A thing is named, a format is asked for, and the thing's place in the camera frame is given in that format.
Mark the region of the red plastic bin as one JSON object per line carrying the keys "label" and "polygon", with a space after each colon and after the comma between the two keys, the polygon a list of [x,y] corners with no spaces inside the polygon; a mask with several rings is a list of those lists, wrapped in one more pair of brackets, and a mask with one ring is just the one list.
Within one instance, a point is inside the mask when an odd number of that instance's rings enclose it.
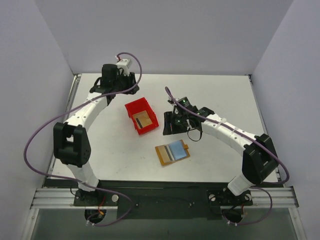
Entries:
{"label": "red plastic bin", "polygon": [[[153,111],[153,109],[151,108],[151,106],[149,105],[148,101],[144,97],[139,98],[139,99],[132,101],[130,103],[127,103],[124,106],[127,110],[128,117],[132,120],[133,126],[139,135],[144,135],[144,134],[146,134],[150,131],[153,131],[159,127],[157,116],[156,116],[155,112]],[[142,111],[148,112],[148,115],[150,116],[150,118],[152,120],[152,124],[145,127],[145,128],[138,129],[138,126],[134,121],[133,115],[137,114],[139,112],[142,112]]]}

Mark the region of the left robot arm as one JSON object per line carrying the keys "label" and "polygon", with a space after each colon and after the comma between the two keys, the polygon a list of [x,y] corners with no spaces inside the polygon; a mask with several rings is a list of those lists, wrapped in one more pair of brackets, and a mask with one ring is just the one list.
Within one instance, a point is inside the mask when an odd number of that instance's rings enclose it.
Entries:
{"label": "left robot arm", "polygon": [[86,192],[85,200],[92,206],[99,205],[103,193],[97,190],[99,179],[89,163],[91,145],[87,131],[97,116],[115,98],[115,93],[130,89],[133,95],[139,87],[133,72],[129,71],[130,59],[119,60],[116,64],[104,64],[101,76],[97,78],[86,98],[88,103],[77,110],[65,122],[53,127],[53,153],[79,180],[78,188]]}

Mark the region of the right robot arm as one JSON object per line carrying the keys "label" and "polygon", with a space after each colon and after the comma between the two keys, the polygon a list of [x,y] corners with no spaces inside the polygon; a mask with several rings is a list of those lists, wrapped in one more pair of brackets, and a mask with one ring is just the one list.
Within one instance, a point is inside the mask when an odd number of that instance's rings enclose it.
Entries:
{"label": "right robot arm", "polygon": [[191,105],[187,97],[169,98],[172,111],[164,113],[163,135],[175,135],[197,130],[225,143],[242,157],[241,172],[235,176],[223,192],[224,201],[236,204],[250,187],[260,185],[278,167],[276,151],[271,138],[244,131],[213,110]]}

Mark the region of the orange credit card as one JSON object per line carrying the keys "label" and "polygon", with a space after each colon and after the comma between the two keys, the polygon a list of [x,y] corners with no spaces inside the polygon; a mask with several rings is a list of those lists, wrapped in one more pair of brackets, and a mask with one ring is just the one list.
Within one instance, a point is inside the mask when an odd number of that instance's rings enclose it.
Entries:
{"label": "orange credit card", "polygon": [[150,126],[153,123],[146,110],[134,114],[133,120],[135,121],[139,130]]}
{"label": "orange credit card", "polygon": [[168,145],[159,146],[158,151],[160,154],[160,159],[164,164],[169,164],[175,160]]}

